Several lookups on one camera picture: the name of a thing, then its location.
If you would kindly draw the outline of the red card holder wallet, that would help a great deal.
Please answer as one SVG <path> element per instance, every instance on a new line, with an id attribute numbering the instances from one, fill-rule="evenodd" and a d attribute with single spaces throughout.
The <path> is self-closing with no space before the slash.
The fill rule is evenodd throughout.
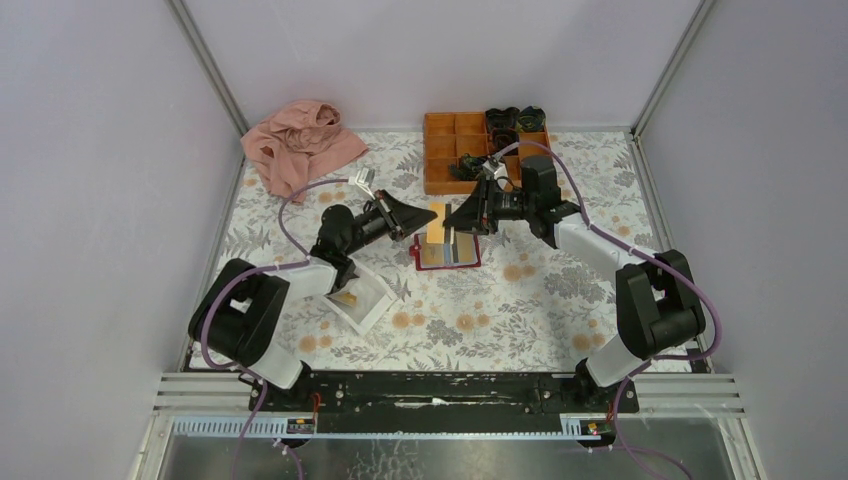
<path id="1" fill-rule="evenodd" d="M 481 261 L 481 256 L 480 256 L 479 240 L 478 240 L 478 237 L 476 235 L 474 235 L 474 236 L 476 237 L 476 247 L 477 247 L 477 249 L 476 249 L 477 262 L 475 264 L 458 265 L 452 260 L 452 246 L 453 246 L 453 243 L 455 242 L 454 241 L 453 243 L 451 243 L 449 245 L 445 245 L 445 265 L 443 267 L 434 268 L 434 269 L 424 269 L 421 266 L 421 262 L 420 262 L 420 251 L 421 251 L 421 246 L 423 244 L 427 243 L 425 234 L 416 234 L 414 236 L 413 244 L 409 248 L 408 253 L 413 258 L 414 263 L 415 263 L 415 268 L 416 268 L 417 271 L 457 270 L 457 269 L 478 268 L 478 267 L 481 266 L 482 261 Z"/>

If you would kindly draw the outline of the gold VIP card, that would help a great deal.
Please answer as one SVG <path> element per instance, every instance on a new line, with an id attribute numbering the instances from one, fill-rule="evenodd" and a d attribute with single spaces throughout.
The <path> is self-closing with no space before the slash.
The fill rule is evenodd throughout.
<path id="1" fill-rule="evenodd" d="M 445 265 L 445 245 L 425 243 L 421 246 L 420 262 L 424 269 L 441 268 Z"/>

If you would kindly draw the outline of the white plastic card box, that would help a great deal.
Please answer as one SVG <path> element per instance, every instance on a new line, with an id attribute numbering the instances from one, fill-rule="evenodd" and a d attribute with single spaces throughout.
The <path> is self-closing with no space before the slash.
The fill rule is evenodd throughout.
<path id="1" fill-rule="evenodd" d="M 397 301 L 388 284 L 361 262 L 354 261 L 354 277 L 336 293 L 320 298 L 331 311 L 346 322 L 357 334 L 366 335 Z M 350 292 L 358 297 L 355 307 L 338 302 L 335 297 Z"/>

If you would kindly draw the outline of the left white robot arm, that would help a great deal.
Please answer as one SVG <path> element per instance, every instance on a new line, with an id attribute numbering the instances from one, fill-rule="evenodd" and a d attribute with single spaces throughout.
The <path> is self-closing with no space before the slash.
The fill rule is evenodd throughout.
<path id="1" fill-rule="evenodd" d="M 188 335 L 203 354 L 216 352 L 272 384 L 272 398 L 282 408 L 299 410 L 310 397 L 311 387 L 302 378 L 308 366 L 273 343 L 284 309 L 316 299 L 355 332 L 367 332 L 396 297 L 353 253 L 384 237 L 403 240 L 436 217 L 384 190 L 372 193 L 359 215 L 332 205 L 321 215 L 306 260 L 266 267 L 229 260 L 193 314 Z"/>

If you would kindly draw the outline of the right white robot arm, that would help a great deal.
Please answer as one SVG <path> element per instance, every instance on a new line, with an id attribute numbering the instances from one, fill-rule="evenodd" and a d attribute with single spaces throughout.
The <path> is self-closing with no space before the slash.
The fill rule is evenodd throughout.
<path id="1" fill-rule="evenodd" d="M 676 250 L 642 251 L 591 222 L 581 201 L 563 199 L 561 162 L 535 155 L 520 163 L 521 184 L 483 175 L 443 224 L 457 232 L 493 234 L 502 221 L 522 220 L 550 247 L 576 256 L 615 287 L 617 332 L 575 369 L 575 402 L 597 412 L 613 387 L 662 352 L 695 339 L 706 328 L 702 300 L 686 257 Z"/>

